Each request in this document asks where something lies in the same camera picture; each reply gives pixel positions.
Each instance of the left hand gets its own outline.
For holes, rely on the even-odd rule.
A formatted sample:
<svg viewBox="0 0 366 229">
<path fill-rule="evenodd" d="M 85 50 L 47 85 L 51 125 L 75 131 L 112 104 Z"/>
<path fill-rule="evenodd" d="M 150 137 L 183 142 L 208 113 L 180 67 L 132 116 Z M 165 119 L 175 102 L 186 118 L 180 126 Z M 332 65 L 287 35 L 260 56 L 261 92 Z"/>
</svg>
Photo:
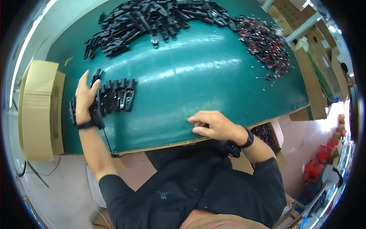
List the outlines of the left hand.
<svg viewBox="0 0 366 229">
<path fill-rule="evenodd" d="M 89 107 L 93 104 L 95 95 L 100 86 L 100 80 L 95 81 L 91 89 L 87 85 L 89 70 L 79 79 L 78 88 L 76 89 L 76 123 L 81 124 L 90 120 Z"/>
</svg>

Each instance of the sleeve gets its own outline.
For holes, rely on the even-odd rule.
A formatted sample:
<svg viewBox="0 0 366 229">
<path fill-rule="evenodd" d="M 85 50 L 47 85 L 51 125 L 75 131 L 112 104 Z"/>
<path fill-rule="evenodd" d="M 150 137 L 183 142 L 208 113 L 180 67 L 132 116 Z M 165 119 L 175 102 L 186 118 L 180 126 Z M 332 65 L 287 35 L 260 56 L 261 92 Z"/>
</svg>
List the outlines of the sleeve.
<svg viewBox="0 0 366 229">
<path fill-rule="evenodd" d="M 256 186 L 256 192 L 273 212 L 274 221 L 278 221 L 287 203 L 277 160 L 270 158 L 264 162 L 257 163 L 253 178 L 255 180 L 253 185 Z"/>
<path fill-rule="evenodd" d="M 107 204 L 109 218 L 114 228 L 117 227 L 117 218 L 124 210 L 124 206 L 134 195 L 134 191 L 117 175 L 106 175 L 99 181 L 99 188 Z"/>
</svg>

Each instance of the right arm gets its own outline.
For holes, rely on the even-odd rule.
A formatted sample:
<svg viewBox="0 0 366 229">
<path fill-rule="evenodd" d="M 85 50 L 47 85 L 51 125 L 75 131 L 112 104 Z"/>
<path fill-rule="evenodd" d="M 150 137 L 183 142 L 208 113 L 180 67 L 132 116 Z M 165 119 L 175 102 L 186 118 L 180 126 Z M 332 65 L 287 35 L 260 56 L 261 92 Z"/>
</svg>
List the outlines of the right arm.
<svg viewBox="0 0 366 229">
<path fill-rule="evenodd" d="M 248 139 L 248 132 L 244 127 L 234 124 L 219 111 L 199 111 L 188 121 L 194 123 L 192 131 L 202 136 L 231 140 L 237 145 L 245 145 Z M 254 136 L 253 144 L 243 149 L 243 152 L 253 165 L 276 158 L 272 149 L 257 136 Z"/>
</svg>

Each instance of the red stool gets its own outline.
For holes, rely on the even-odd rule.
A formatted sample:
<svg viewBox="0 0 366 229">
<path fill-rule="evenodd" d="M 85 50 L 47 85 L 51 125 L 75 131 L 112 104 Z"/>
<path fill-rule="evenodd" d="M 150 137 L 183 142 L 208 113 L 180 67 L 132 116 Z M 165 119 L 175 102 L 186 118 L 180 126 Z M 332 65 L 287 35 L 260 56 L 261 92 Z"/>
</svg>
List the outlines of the red stool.
<svg viewBox="0 0 366 229">
<path fill-rule="evenodd" d="M 345 135 L 346 135 L 346 130 L 342 130 L 341 137 L 345 137 Z"/>
<path fill-rule="evenodd" d="M 318 162 L 315 162 L 313 160 L 310 161 L 309 164 L 305 165 L 303 180 L 316 183 L 321 171 L 323 170 L 323 167 L 324 165 Z"/>
<path fill-rule="evenodd" d="M 334 146 L 338 145 L 338 142 L 339 142 L 339 140 L 337 140 L 335 142 L 335 144 L 333 144 L 333 138 L 330 138 L 329 141 L 328 141 L 327 146 L 330 147 L 330 150 L 332 151 L 332 149 L 334 148 Z"/>
<path fill-rule="evenodd" d="M 321 164 L 329 164 L 330 162 L 330 153 L 332 152 L 332 148 L 327 145 L 320 145 L 321 149 L 317 153 L 318 162 Z"/>
</svg>

